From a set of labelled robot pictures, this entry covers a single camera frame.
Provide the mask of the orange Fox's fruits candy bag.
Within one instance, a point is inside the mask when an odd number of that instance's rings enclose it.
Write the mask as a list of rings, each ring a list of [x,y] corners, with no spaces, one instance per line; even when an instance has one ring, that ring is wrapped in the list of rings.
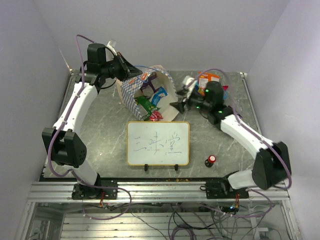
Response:
[[[205,95],[205,89],[209,82],[219,82],[220,77],[213,73],[205,72],[196,82],[196,92],[202,96]]]

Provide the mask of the blue checkered paper bag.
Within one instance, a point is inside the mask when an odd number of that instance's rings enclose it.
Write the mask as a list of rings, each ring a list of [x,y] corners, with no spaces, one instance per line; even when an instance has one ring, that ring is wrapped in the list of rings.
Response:
[[[178,115],[179,111],[170,105],[172,102],[178,101],[176,85],[171,75],[163,68],[162,65],[154,65],[151,67],[141,66],[142,74],[126,81],[116,80],[115,84],[122,103],[128,110],[140,121],[142,121],[141,114],[136,104],[135,98],[145,96],[141,92],[143,83],[148,82],[148,77],[152,73],[157,74],[157,78],[161,87],[167,91],[167,96],[163,97],[158,103],[158,112],[162,115],[162,121],[172,121]]]

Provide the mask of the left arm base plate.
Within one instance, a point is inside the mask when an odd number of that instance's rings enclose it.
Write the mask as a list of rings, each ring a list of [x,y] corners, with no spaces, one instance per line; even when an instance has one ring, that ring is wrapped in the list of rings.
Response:
[[[118,184],[116,182],[102,180],[100,185],[103,188],[94,188],[87,185],[75,184],[71,193],[72,200],[116,200],[118,195]]]

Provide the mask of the purple Fox's berries bag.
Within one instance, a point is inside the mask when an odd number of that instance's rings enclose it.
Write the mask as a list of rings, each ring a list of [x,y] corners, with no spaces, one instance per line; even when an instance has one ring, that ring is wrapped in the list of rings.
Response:
[[[237,115],[241,120],[243,120],[243,116],[237,111],[236,107],[235,107],[235,106],[232,106],[232,109],[235,111],[236,115]]]

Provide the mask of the pink snack bag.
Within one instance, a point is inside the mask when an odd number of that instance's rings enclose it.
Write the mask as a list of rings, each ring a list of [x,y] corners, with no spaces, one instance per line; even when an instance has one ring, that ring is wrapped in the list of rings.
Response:
[[[223,87],[223,90],[224,90],[224,91],[227,91],[227,90],[228,90],[228,88],[229,88],[229,86],[228,86],[228,85],[223,85],[222,87]]]

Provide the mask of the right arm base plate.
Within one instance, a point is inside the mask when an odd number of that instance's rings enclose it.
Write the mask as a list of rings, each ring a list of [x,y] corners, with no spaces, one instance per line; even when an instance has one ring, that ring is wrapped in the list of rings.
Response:
[[[207,181],[199,189],[205,192],[207,199],[248,199],[249,193],[246,188],[233,189],[225,180]]]

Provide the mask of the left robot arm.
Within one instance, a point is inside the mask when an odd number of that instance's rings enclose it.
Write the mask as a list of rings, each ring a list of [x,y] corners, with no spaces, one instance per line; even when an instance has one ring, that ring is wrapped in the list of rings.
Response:
[[[63,166],[77,183],[71,194],[74,200],[96,199],[106,191],[100,175],[87,161],[87,147],[79,134],[87,112],[98,96],[106,79],[127,81],[142,74],[114,48],[115,42],[107,45],[93,42],[87,47],[87,60],[74,75],[72,95],[58,121],[51,128],[44,128],[42,140],[47,152],[48,167],[58,178],[52,163]]]

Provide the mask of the green snack bag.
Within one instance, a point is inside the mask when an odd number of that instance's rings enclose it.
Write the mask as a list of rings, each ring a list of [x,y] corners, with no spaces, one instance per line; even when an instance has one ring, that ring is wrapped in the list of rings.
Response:
[[[154,111],[158,111],[160,108],[151,103],[145,96],[135,97],[135,103],[138,107],[138,110],[141,115],[141,119],[143,121],[147,121],[150,119],[151,114]]]

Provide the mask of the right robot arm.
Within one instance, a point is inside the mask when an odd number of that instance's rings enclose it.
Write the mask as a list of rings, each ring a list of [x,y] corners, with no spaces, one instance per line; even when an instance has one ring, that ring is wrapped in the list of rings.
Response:
[[[288,187],[292,185],[287,145],[263,137],[244,123],[236,110],[225,104],[224,89],[218,81],[208,82],[204,94],[200,95],[196,91],[196,79],[187,76],[177,94],[182,98],[172,102],[172,107],[180,113],[196,107],[216,129],[240,143],[254,159],[252,169],[227,175],[226,182],[220,186],[224,197],[231,198],[242,188],[259,187],[267,190],[284,180],[288,180]]]

